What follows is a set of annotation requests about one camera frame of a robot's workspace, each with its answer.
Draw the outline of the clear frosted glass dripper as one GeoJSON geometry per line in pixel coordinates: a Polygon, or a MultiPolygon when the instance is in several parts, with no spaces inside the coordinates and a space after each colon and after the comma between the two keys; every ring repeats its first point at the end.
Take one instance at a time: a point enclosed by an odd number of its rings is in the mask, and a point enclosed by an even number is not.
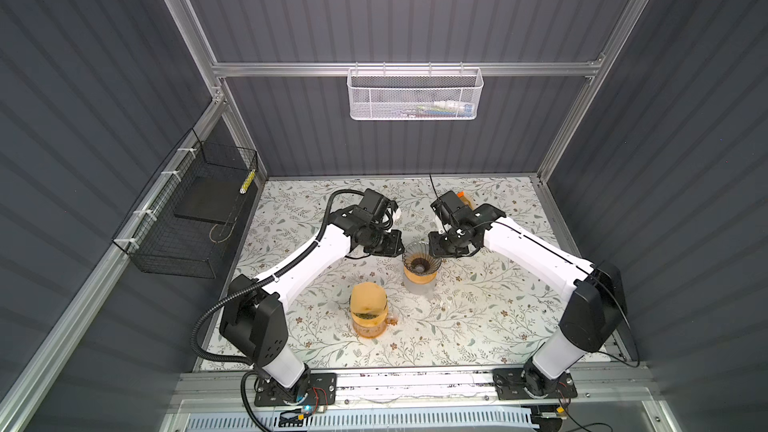
{"type": "Polygon", "coordinates": [[[405,287],[412,294],[425,297],[425,298],[432,298],[434,296],[434,290],[436,288],[436,284],[434,282],[420,284],[420,283],[407,281],[405,283],[405,287]]]}

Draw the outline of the grey glass dripper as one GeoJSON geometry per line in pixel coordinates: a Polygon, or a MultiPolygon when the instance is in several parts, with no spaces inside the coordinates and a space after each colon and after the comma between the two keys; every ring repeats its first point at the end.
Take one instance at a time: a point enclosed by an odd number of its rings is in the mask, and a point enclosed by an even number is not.
{"type": "Polygon", "coordinates": [[[442,260],[432,255],[427,242],[412,242],[403,252],[403,267],[418,275],[438,272],[442,260]]]}

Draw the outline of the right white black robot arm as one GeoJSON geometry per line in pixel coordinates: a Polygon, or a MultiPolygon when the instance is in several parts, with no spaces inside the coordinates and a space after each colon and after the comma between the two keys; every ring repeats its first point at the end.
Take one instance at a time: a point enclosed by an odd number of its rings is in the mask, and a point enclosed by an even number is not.
{"type": "Polygon", "coordinates": [[[569,368],[598,353],[626,318],[620,271],[549,244],[490,205],[470,208],[450,193],[430,205],[443,230],[428,234],[436,258],[465,258],[486,248],[543,281],[565,304],[552,336],[525,362],[521,380],[533,398],[555,393],[569,368]]]}

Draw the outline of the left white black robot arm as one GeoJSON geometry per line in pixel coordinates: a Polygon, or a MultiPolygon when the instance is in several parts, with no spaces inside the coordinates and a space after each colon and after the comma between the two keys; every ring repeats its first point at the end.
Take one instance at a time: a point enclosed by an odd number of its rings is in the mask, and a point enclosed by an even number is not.
{"type": "Polygon", "coordinates": [[[355,248],[366,254],[402,255],[402,232],[356,216],[352,207],[330,214],[325,229],[278,265],[254,278],[239,276],[228,293],[240,297],[223,306],[220,335],[258,375],[269,378],[287,402],[300,402],[310,385],[310,368],[288,345],[286,312],[326,269],[355,248]]]}

